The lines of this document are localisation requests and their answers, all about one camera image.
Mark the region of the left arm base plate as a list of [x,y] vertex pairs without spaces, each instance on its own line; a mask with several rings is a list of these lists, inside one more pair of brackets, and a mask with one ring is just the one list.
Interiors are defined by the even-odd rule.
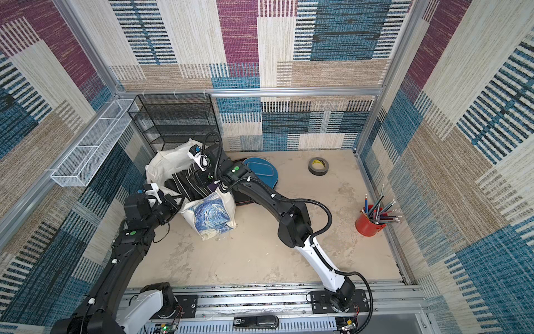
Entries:
[[196,294],[190,295],[175,295],[175,308],[170,320],[178,319],[193,319],[196,316],[199,296]]

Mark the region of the white canvas starry night bag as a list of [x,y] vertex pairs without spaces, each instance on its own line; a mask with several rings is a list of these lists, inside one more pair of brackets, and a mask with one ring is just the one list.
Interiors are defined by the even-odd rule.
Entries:
[[236,205],[230,193],[222,193],[211,178],[200,181],[202,170],[190,149],[201,150],[202,144],[189,139],[171,150],[158,152],[145,166],[147,181],[155,183],[165,194],[175,198],[179,214],[200,235],[212,239],[237,227]]

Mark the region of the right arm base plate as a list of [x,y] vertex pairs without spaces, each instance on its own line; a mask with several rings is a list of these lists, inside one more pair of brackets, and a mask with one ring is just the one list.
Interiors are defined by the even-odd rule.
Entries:
[[328,313],[368,313],[370,299],[363,289],[356,289],[350,299],[343,299],[326,289],[308,292],[306,300],[314,314]]

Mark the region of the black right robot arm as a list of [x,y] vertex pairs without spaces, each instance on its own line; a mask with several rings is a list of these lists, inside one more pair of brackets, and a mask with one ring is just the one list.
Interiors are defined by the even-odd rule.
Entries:
[[[330,304],[336,312],[346,312],[352,306],[355,285],[350,274],[340,271],[325,254],[316,237],[332,225],[332,214],[322,203],[306,198],[289,199],[261,181],[245,164],[234,163],[222,147],[214,144],[207,148],[194,145],[188,156],[200,168],[199,180],[216,185],[222,192],[235,190],[250,197],[268,210],[279,223],[278,237],[291,249],[296,249],[319,275],[324,288],[330,292]],[[327,214],[327,224],[317,232],[307,205],[320,207]]]

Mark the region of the black blue paddle case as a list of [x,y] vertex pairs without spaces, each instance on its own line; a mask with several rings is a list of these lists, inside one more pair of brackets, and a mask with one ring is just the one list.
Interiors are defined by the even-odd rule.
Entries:
[[259,157],[250,157],[245,159],[243,164],[254,172],[262,182],[275,189],[279,180],[278,170],[271,162]]

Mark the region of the black red paddle case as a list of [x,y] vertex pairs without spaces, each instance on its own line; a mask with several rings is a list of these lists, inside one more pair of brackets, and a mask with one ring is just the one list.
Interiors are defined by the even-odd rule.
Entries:
[[255,203],[254,198],[250,196],[251,190],[246,185],[235,186],[231,192],[237,207]]

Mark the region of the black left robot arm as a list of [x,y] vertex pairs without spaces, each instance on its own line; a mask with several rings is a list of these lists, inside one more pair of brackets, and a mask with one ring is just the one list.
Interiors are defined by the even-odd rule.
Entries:
[[112,247],[111,259],[88,297],[68,319],[58,320],[52,333],[125,333],[117,321],[120,298],[137,266],[154,242],[155,229],[168,223],[178,212],[175,199],[164,196],[151,205],[145,193],[135,193],[125,203],[127,229],[120,232]]

